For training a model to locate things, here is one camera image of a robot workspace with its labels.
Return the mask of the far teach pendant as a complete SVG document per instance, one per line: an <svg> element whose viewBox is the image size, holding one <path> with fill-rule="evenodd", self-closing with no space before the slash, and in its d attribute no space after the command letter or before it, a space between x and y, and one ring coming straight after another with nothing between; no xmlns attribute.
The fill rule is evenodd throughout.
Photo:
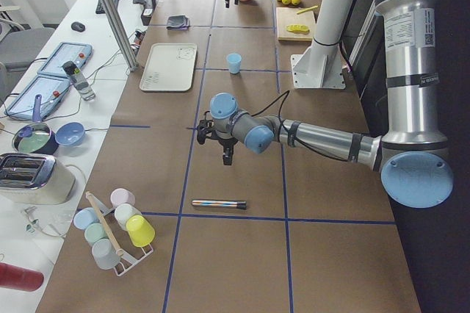
<svg viewBox="0 0 470 313"><path fill-rule="evenodd" d="M91 58L93 47L86 43L61 42L43 63L38 74L65 78L62 68L67 61L73 61L78 68L82 68Z"/></svg>

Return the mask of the wooden cutting board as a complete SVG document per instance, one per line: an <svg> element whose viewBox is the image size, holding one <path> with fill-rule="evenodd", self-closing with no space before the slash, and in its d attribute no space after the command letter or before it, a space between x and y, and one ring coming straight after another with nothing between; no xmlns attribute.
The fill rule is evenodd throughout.
<svg viewBox="0 0 470 313"><path fill-rule="evenodd" d="M317 21L313 11L297 14L299 9L278 7L276 9L277 39L283 41L311 42L314 37ZM305 25L309 32L289 32L287 26L291 24Z"/></svg>

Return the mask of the aluminium frame post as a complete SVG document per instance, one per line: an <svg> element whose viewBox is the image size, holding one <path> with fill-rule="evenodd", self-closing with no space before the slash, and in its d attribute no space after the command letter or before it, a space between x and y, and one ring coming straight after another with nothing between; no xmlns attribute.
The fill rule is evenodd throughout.
<svg viewBox="0 0 470 313"><path fill-rule="evenodd" d="M131 44L125 32L123 23L118 14L118 10L113 2L113 0L100 0L103 4L104 11L115 36L115 40L118 44L118 47L123 54L127 66L131 72L136 71L138 68L138 62L135 57L134 52L132 51Z"/></svg>

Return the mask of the yellow lemon slices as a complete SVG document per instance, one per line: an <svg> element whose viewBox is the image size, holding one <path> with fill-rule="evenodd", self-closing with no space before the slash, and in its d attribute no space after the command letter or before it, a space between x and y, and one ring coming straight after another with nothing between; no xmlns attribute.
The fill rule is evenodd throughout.
<svg viewBox="0 0 470 313"><path fill-rule="evenodd" d="M307 34L310 32L309 26L304 24L289 24L286 26L286 31L296 34Z"/></svg>

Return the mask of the blue bowl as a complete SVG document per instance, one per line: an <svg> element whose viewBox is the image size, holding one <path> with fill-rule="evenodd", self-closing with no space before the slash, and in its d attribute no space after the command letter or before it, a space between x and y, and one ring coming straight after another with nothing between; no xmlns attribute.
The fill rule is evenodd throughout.
<svg viewBox="0 0 470 313"><path fill-rule="evenodd" d="M59 145L78 146L85 137L85 128L79 122L70 122L61 126L56 134L55 140Z"/></svg>

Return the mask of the yellow plastic knife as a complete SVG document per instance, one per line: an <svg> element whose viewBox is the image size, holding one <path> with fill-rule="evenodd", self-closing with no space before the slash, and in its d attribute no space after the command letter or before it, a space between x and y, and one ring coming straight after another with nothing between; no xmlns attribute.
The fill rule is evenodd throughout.
<svg viewBox="0 0 470 313"><path fill-rule="evenodd" d="M319 7L319 5L314 5L312 7L302 8L302 9L298 10L296 12L296 14L300 15L300 14L303 14L303 13L306 13L306 12L311 12L311 11L314 11L315 9L317 9L318 7Z"/></svg>

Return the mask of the white pedestal column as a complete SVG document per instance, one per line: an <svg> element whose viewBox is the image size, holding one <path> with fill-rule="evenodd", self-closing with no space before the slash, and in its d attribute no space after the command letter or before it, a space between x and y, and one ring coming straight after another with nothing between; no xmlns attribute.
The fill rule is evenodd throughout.
<svg viewBox="0 0 470 313"><path fill-rule="evenodd" d="M353 0L322 0L311 45L291 56L296 89L344 89L339 43Z"/></svg>

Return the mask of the light blue cup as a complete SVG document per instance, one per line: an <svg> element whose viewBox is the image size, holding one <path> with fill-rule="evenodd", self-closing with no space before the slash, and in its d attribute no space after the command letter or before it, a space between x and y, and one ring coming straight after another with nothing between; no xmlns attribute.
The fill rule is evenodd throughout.
<svg viewBox="0 0 470 313"><path fill-rule="evenodd" d="M240 71L242 56L238 53L230 53L226 56L228 70L232 74L237 74Z"/></svg>

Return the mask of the black computer mouse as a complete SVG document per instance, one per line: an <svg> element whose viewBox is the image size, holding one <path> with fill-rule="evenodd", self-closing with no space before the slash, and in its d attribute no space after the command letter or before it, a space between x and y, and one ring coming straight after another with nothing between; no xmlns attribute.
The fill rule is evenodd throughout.
<svg viewBox="0 0 470 313"><path fill-rule="evenodd" d="M73 22L70 25L71 29L76 32L84 32L86 29L86 26L83 23L80 23L78 21Z"/></svg>

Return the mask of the green cup on rack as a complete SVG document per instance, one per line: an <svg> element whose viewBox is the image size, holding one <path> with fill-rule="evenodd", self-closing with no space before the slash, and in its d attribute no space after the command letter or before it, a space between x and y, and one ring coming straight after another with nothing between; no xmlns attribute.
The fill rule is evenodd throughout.
<svg viewBox="0 0 470 313"><path fill-rule="evenodd" d="M84 238L92 247L97 241L107 239L108 236L100 223L92 223L85 229Z"/></svg>

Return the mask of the grey cup on rack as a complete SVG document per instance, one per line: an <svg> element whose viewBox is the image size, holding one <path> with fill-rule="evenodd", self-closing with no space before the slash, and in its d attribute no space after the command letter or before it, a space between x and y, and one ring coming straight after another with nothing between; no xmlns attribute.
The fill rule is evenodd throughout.
<svg viewBox="0 0 470 313"><path fill-rule="evenodd" d="M100 239L93 244L92 255L95 263L102 270L112 269L120 262L120 257L107 238Z"/></svg>

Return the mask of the steel muddler black tip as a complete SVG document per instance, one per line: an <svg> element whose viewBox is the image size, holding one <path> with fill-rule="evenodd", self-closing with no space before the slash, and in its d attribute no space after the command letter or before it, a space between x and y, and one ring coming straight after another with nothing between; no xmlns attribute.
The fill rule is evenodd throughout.
<svg viewBox="0 0 470 313"><path fill-rule="evenodd" d="M247 209L246 201L216 201L216 200L192 200L191 204L198 207L215 207L229 209Z"/></svg>

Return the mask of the pink cup on rack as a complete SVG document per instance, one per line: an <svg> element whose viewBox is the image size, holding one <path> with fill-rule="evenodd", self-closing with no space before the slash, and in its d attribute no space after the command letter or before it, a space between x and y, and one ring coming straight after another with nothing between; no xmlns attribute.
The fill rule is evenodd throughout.
<svg viewBox="0 0 470 313"><path fill-rule="evenodd" d="M136 198L134 194L125 188L117 188L110 194L112 206L117 209L121 204L135 205Z"/></svg>

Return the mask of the cream bear tray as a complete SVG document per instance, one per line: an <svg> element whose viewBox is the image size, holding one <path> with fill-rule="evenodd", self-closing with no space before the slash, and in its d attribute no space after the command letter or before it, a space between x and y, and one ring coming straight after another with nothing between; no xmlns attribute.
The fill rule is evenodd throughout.
<svg viewBox="0 0 470 313"><path fill-rule="evenodd" d="M186 92L192 86L195 43L155 43L140 80L143 92Z"/></svg>

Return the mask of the white cup rack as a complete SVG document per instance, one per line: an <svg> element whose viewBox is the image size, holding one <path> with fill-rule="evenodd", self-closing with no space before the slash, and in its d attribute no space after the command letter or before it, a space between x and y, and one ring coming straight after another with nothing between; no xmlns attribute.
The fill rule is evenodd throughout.
<svg viewBox="0 0 470 313"><path fill-rule="evenodd" d="M124 247L116 235L117 228L120 226L118 225L118 222L114 216L115 208L108 207L89 191L84 194L84 197L89 203L88 207L94 208L95 213L99 219L99 223L104 227L104 230L108 236L107 239L110 240L116 251L116 254L120 257L120 262L112 269L109 269L112 270L116 276L120 277L125 275L154 252L152 243L143 248L137 247L136 250L131 250L129 246ZM93 258L92 247L90 247L90 252Z"/></svg>

